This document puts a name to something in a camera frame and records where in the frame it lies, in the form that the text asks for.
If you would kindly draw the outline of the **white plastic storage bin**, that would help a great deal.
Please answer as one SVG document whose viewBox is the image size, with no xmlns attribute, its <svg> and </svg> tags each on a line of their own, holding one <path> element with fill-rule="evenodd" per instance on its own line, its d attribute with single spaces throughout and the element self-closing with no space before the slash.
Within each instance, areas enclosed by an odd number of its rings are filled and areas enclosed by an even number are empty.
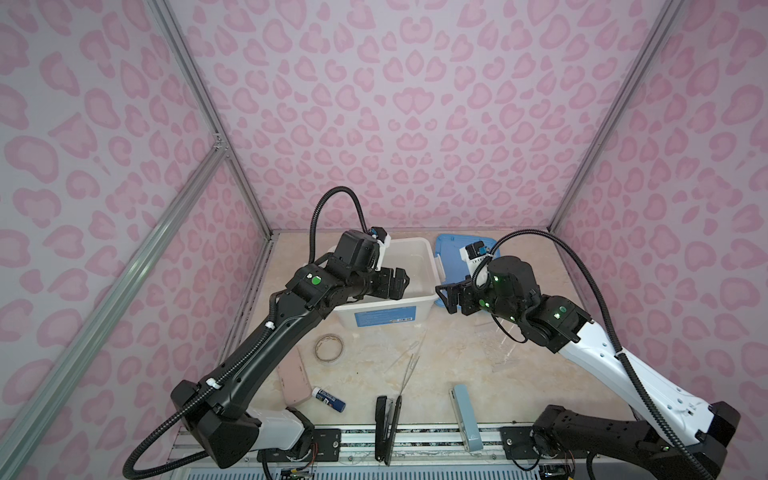
<svg viewBox="0 0 768 480">
<path fill-rule="evenodd" d="M 427 319 L 441 283 L 430 242 L 423 237 L 395 239 L 386 249 L 383 267 L 402 268 L 410 282 L 402 299 L 366 296 L 337 307 L 331 314 L 347 329 L 418 323 Z"/>
</svg>

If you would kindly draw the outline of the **metal tweezers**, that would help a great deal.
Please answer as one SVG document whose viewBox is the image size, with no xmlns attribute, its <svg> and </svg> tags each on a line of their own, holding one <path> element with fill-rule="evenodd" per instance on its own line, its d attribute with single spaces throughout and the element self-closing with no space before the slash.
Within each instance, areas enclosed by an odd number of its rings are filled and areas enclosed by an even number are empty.
<svg viewBox="0 0 768 480">
<path fill-rule="evenodd" d="M 409 357 L 409 360 L 408 360 L 408 363 L 406 364 L 406 368 L 405 368 L 405 371 L 404 371 L 404 374 L 403 374 L 403 378 L 402 378 L 402 381 L 401 381 L 401 384 L 400 384 L 400 389 L 399 389 L 399 392 L 398 392 L 398 396 L 399 397 L 401 397 L 403 395 L 403 393 L 404 393 L 404 391 L 405 391 L 405 389 L 406 389 L 406 387 L 407 387 L 407 385 L 408 385 L 408 383 L 409 383 L 413 373 L 416 370 L 416 367 L 417 367 L 418 362 L 419 362 L 420 357 L 421 357 L 420 352 L 421 352 L 421 349 L 424 346 L 424 343 L 425 343 L 425 340 L 426 340 L 426 336 L 427 336 L 427 332 L 424 332 L 424 334 L 422 335 L 421 339 L 417 342 L 415 349 L 413 350 L 413 352 L 411 353 L 411 355 Z"/>
</svg>

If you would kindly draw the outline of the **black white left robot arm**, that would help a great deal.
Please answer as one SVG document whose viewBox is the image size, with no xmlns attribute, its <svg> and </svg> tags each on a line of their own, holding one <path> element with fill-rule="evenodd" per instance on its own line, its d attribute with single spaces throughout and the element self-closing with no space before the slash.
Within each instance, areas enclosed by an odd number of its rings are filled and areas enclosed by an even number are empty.
<svg viewBox="0 0 768 480">
<path fill-rule="evenodd" d="M 314 425 L 298 410 L 250 410 L 250 403 L 297 343 L 337 307 L 373 296 L 399 300 L 410 278 L 402 268 L 354 271 L 308 264 L 278 293 L 265 320 L 206 379 L 172 393 L 182 422 L 205 456 L 226 469 L 257 450 L 301 460 L 313 449 Z"/>
</svg>

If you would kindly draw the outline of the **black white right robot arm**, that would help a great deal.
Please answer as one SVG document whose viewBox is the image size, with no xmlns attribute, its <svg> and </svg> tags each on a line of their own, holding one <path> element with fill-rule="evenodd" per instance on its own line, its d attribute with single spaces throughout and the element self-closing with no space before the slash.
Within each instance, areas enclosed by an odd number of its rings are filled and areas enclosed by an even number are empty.
<svg viewBox="0 0 768 480">
<path fill-rule="evenodd" d="M 568 451 L 609 457 L 657 479 L 719 476 L 741 419 L 732 406 L 708 403 L 616 346 L 605 326 L 576 303 L 542 293 L 531 265 L 521 259 L 502 256 L 479 267 L 486 273 L 482 286 L 466 277 L 436 287 L 449 313 L 486 312 L 515 324 L 529 342 L 592 374 L 636 415 L 619 421 L 549 405 L 531 427 L 532 449 L 551 457 Z"/>
</svg>

